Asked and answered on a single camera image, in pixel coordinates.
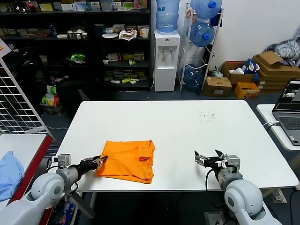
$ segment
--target red table edge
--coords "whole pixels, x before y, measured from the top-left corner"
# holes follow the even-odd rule
[[[40,165],[40,163],[42,162],[49,146],[51,145],[52,143],[52,138],[50,136],[46,136],[45,139],[43,140],[41,146],[39,147],[39,149],[37,150],[32,162],[30,163],[30,165],[28,166],[27,168],[27,171],[26,171],[26,174],[19,186],[19,188],[17,189],[16,193],[14,194],[14,196],[10,199],[9,203],[10,204],[11,202],[15,201],[15,200],[19,200],[21,199],[30,182],[32,181],[32,178],[34,176],[34,174],[36,173],[37,169],[38,169],[38,166]],[[41,219],[41,222],[40,222],[40,225],[46,225],[48,223],[48,220],[50,218],[50,215],[52,213],[52,208],[51,209],[46,209],[44,214],[43,214],[43,217]]]

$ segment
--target paper cup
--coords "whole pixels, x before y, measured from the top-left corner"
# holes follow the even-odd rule
[[[149,29],[148,28],[142,28],[142,37],[148,38],[149,35]]]

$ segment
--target white table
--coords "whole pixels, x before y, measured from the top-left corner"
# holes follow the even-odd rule
[[[2,134],[0,135],[0,159],[8,151],[13,151],[13,155],[23,165],[26,173],[45,137],[46,135]],[[8,201],[9,199],[0,202],[0,210],[6,207]]]
[[[90,171],[78,181],[78,191],[204,191],[209,168],[195,163],[194,150],[216,156],[215,149],[240,157],[240,172],[259,188],[298,184],[243,100],[86,101],[80,105],[57,155],[69,153],[72,164],[78,164],[81,159],[100,155],[106,140],[152,140],[156,147],[152,183],[99,178]],[[220,190],[212,174],[208,187]]]
[[[274,104],[261,104],[261,105],[257,105],[257,107],[256,107],[258,112],[264,119],[264,121],[266,121],[266,123],[277,121],[277,119],[275,119],[275,117],[272,114],[272,110],[273,110],[274,106],[275,106]],[[279,140],[279,142],[282,144],[284,149],[286,149],[288,151],[300,151],[300,146],[294,146],[291,143],[290,139],[286,136],[286,134],[283,131],[283,129],[281,128],[281,126],[272,126],[270,128],[270,130],[273,131],[274,135]]]

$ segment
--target white plate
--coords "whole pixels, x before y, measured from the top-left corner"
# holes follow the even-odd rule
[[[115,38],[117,36],[119,36],[117,33],[106,33],[102,35],[104,38]]]

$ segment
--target folded shirt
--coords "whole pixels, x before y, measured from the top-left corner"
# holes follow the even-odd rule
[[[9,151],[0,160],[0,201],[11,198],[24,177],[24,167]]]
[[[96,171],[96,176],[150,184],[154,176],[152,171],[154,150],[152,141],[106,141],[101,157],[108,156],[108,159]]]

